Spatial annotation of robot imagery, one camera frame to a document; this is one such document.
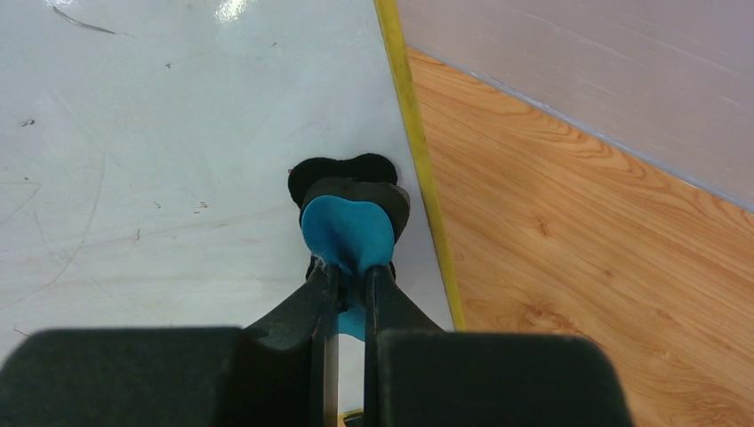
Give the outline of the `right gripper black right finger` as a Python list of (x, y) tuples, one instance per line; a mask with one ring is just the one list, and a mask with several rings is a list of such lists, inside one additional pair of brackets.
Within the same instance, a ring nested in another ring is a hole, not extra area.
[(365, 276), (367, 426), (630, 426), (614, 367), (567, 334), (446, 332), (397, 286)]

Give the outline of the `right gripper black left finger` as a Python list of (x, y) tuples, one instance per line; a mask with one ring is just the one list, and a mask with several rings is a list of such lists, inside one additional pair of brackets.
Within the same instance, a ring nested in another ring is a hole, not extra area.
[(4, 426), (326, 426), (336, 422), (336, 270), (252, 325), (50, 329), (1, 370)]

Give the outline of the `blue black whiteboard eraser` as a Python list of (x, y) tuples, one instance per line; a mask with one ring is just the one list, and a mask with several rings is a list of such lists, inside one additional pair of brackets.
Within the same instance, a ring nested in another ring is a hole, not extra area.
[(410, 218), (410, 197), (398, 185), (397, 169), (374, 153), (344, 160), (313, 157), (290, 170), (287, 186), (312, 255), (309, 269), (336, 267), (343, 275), (339, 331), (363, 341), (361, 278), (373, 267), (392, 265)]

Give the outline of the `yellow framed whiteboard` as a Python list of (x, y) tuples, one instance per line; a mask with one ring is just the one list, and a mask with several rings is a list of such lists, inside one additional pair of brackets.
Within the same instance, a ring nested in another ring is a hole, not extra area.
[(336, 270), (338, 405), (365, 339), (339, 331), (288, 174), (388, 158), (411, 201), (391, 270), (457, 321), (392, 1), (4, 1), (1, 370), (50, 329), (245, 328)]

